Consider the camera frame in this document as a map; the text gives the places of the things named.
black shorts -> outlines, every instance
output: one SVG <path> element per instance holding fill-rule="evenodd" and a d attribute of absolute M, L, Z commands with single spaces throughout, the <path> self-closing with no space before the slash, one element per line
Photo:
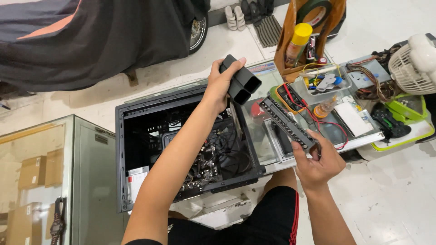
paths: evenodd
<path fill-rule="evenodd" d="M 168 219 L 168 245 L 294 245 L 298 226 L 298 193 L 287 186 L 268 191 L 250 217 L 238 225 L 214 230 L 178 218 Z"/>

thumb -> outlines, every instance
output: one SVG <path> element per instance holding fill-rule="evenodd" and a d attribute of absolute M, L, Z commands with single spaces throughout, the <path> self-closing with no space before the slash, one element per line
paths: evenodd
<path fill-rule="evenodd" d="M 306 153 L 303 151 L 303 148 L 297 141 L 292 141 L 291 145 L 298 168 L 302 170 L 306 169 L 309 166 L 309 159 L 307 158 Z"/>
<path fill-rule="evenodd" d="M 246 58 L 240 58 L 237 61 L 234 61 L 227 70 L 225 70 L 221 75 L 227 79 L 230 80 L 237 71 L 239 71 L 242 67 L 244 67 L 245 63 L 247 62 Z"/>

red probe wire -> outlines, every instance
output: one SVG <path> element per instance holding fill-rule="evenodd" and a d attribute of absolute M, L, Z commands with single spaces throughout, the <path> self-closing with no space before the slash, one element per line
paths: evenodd
<path fill-rule="evenodd" d="M 317 122 L 317 124 L 318 124 L 318 131 L 321 132 L 321 129 L 320 129 L 320 123 L 329 123 L 329 124 L 334 124 L 334 125 L 338 126 L 338 127 L 342 130 L 342 132 L 344 133 L 344 135 L 345 135 L 345 137 L 347 138 L 347 140 L 345 141 L 345 143 L 344 143 L 341 147 L 338 147 L 338 148 L 336 148 L 336 149 L 337 149 L 337 150 L 341 150 L 341 149 L 343 149 L 344 146 L 348 143 L 348 135 L 347 135 L 347 133 L 345 132 L 345 130 L 341 127 L 341 125 L 339 125 L 339 124 L 337 124 L 337 123 L 333 123 L 333 122 L 323 122 L 323 121 L 319 121 L 318 118 L 317 118 L 315 115 L 312 115 L 312 112 L 309 110 L 309 108 L 307 107 L 307 103 L 306 103 L 304 100 L 302 100 L 302 101 L 303 101 L 305 107 L 300 106 L 299 104 L 297 104 L 297 103 L 294 102 L 294 99 L 292 98 L 291 93 L 289 92 L 286 83 L 283 83 L 283 87 L 285 88 L 286 93 L 288 94 L 289 99 L 292 101 L 292 103 L 296 104 L 297 106 L 299 106 L 299 107 L 301 107 L 301 108 L 303 108 L 303 109 L 306 109 L 307 112 L 309 113 L 309 116 L 313 119 L 313 121 L 314 121 L 314 122 Z"/>

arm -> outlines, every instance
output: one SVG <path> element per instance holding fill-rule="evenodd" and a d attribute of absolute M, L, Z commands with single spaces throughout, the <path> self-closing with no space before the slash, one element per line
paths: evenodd
<path fill-rule="evenodd" d="M 312 130 L 307 132 L 320 142 L 321 159 L 316 150 L 311 152 L 313 158 L 307 158 L 297 142 L 292 142 L 292 148 L 297 162 L 296 173 L 307 196 L 313 241 L 318 245 L 355 245 L 327 184 L 345 168 L 345 161 L 329 140 Z"/>
<path fill-rule="evenodd" d="M 230 79 L 244 66 L 246 59 L 235 61 L 220 74 L 218 68 L 222 61 L 212 64 L 203 99 L 142 183 L 121 244 L 143 238 L 167 244 L 168 210 L 218 113 L 227 106 Z"/>

motorcycle cover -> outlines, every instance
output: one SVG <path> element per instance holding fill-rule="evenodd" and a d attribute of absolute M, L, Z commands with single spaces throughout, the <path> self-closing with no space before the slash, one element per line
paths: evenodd
<path fill-rule="evenodd" d="M 42 0 L 0 5 L 0 81 L 25 91 L 86 88 L 189 54 L 210 0 Z"/>

